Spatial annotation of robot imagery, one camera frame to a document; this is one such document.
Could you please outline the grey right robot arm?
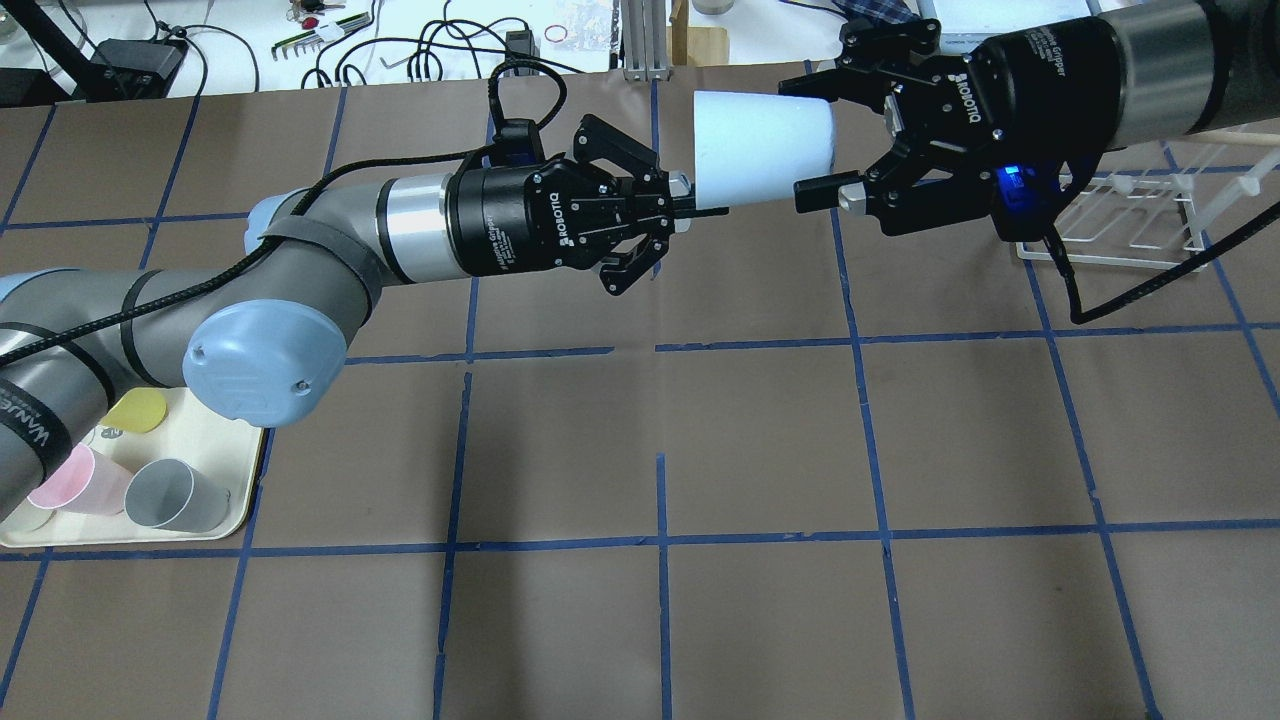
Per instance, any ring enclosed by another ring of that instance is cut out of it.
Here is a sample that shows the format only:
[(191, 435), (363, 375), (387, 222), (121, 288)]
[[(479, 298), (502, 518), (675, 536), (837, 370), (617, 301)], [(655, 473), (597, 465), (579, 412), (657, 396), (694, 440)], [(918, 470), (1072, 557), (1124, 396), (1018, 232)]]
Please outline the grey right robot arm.
[(1277, 117), (1275, 1), (1148, 1), (946, 50), (945, 23), (846, 23), (829, 68), (780, 94), (881, 114), (890, 150), (794, 186), (906, 234), (988, 217), (1038, 241), (1106, 152)]

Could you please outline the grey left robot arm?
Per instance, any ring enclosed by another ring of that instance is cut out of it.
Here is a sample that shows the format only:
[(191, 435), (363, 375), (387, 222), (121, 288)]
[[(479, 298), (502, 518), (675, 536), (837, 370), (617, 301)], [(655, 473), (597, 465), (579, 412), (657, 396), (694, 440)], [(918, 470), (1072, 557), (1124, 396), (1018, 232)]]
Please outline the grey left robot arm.
[(188, 388), (278, 428), (310, 414), (385, 290), (557, 269), (621, 295), (704, 215), (655, 151), (586, 115), (547, 158), (530, 124), (456, 170), (269, 199), (223, 272), (52, 268), (3, 278), (3, 514), (69, 459), (129, 389)]

